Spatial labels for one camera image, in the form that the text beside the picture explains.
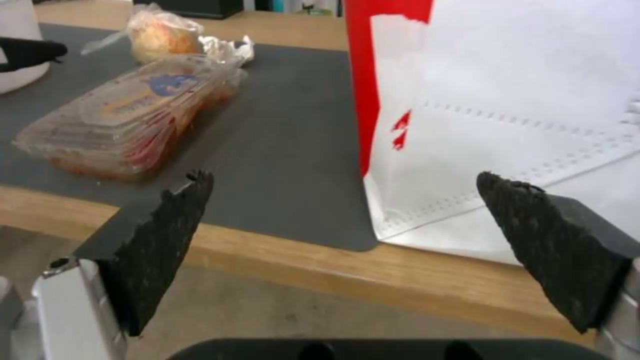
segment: wooden table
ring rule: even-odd
[[[122,29],[131,4],[76,0],[41,4],[41,22]],[[266,12],[224,21],[200,20],[226,39],[248,34],[258,43],[346,50],[345,24],[330,17]],[[0,224],[84,240],[117,208],[0,185]],[[487,323],[533,336],[590,343],[549,304],[522,269],[391,245],[347,252],[202,224],[187,262],[438,316]]]

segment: floor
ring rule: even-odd
[[[0,275],[23,298],[77,243],[0,227]],[[210,338],[507,338],[518,334],[388,306],[183,266],[128,358],[166,359]]]

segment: plastic bag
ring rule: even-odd
[[[142,180],[161,168],[197,112],[233,96],[244,77],[202,54],[168,56],[58,108],[13,143],[71,172]]]
[[[81,54],[102,49],[126,36],[131,40],[133,56],[141,63],[149,63],[170,54],[206,54],[213,60],[235,63],[237,66],[253,59],[253,42],[245,36],[238,49],[233,42],[216,37],[203,37],[202,25],[174,13],[166,12],[157,4],[139,4],[123,31],[90,42]]]

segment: blue logo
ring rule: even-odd
[[[195,75],[160,75],[153,76],[148,81],[149,87],[158,96],[173,96],[186,85],[193,85],[200,81]]]

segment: white container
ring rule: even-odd
[[[0,0],[0,37],[42,40],[31,0]],[[0,48],[0,63],[6,62],[6,56]],[[33,82],[48,69],[47,62],[13,72],[0,72],[0,94]]]

